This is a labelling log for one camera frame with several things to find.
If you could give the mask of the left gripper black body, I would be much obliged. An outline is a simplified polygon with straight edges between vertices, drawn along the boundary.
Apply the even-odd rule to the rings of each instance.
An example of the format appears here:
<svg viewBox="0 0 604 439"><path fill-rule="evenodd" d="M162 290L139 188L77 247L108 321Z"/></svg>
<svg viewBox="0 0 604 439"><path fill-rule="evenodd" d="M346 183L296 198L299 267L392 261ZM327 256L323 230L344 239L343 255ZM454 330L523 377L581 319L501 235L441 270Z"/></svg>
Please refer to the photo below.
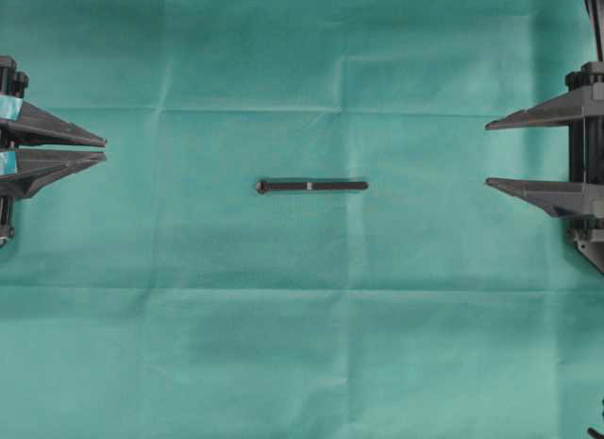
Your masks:
<svg viewBox="0 0 604 439"><path fill-rule="evenodd" d="M10 56L1 57L1 94L23 98L29 77L17 69L16 61ZM1 246L5 246L14 236L13 209L15 199L1 197Z"/></svg>

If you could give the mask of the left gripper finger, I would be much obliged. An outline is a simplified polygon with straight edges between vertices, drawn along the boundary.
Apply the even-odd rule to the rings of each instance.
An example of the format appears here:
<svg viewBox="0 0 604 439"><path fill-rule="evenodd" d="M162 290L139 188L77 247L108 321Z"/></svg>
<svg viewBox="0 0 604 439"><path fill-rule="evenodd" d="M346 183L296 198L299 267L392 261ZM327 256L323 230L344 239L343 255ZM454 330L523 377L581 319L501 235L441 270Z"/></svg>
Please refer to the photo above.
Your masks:
<svg viewBox="0 0 604 439"><path fill-rule="evenodd" d="M12 148L1 152L1 195L33 197L45 186L106 160L103 152Z"/></svg>
<svg viewBox="0 0 604 439"><path fill-rule="evenodd" d="M62 144L105 146L107 141L73 123L24 102L15 120L1 119L1 128L18 145Z"/></svg>

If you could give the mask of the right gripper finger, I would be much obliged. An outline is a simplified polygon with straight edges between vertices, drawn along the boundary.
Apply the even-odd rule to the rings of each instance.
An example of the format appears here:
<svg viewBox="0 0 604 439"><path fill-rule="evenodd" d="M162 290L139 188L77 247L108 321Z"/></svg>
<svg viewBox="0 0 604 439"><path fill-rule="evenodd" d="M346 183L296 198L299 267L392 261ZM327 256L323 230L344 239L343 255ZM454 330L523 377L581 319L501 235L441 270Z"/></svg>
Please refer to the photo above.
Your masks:
<svg viewBox="0 0 604 439"><path fill-rule="evenodd" d="M553 99L533 108L519 110L485 126L486 130L524 127L562 127L585 118L603 115L603 84L594 83Z"/></svg>
<svg viewBox="0 0 604 439"><path fill-rule="evenodd" d="M603 218L602 185L496 177L487 178L485 184L518 197L554 218Z"/></svg>

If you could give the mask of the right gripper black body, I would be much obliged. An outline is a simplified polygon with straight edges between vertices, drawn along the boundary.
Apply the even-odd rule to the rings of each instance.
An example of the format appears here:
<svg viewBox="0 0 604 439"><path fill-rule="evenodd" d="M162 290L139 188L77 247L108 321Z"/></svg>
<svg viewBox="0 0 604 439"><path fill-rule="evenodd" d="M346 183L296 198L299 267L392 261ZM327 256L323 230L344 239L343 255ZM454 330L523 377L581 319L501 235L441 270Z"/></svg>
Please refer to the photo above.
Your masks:
<svg viewBox="0 0 604 439"><path fill-rule="evenodd" d="M584 64L565 78L570 92L593 86L603 90L603 62ZM569 180L603 184L603 112L572 123L569 133ZM578 253L598 271L603 270L603 220L580 218L568 222L569 239Z"/></svg>

